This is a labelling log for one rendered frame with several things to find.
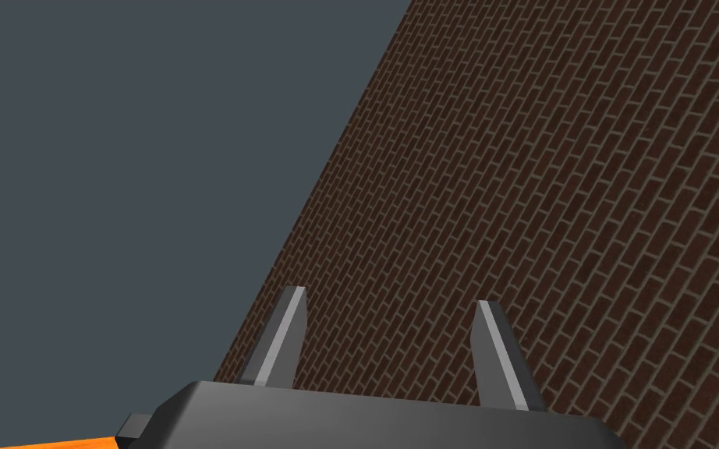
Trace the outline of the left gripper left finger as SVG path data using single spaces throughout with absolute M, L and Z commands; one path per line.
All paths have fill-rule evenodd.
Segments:
M 306 304 L 304 287 L 282 290 L 238 376 L 239 384 L 292 388 L 306 333 Z

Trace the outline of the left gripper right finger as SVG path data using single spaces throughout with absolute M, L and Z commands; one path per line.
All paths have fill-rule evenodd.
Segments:
M 498 302 L 476 303 L 470 347 L 481 406 L 547 411 L 510 321 Z

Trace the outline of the orange flat surface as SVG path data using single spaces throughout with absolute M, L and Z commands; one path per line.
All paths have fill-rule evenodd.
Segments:
M 114 437 L 100 437 L 83 440 L 64 440 L 45 444 L 27 444 L 0 447 L 0 449 L 119 449 Z

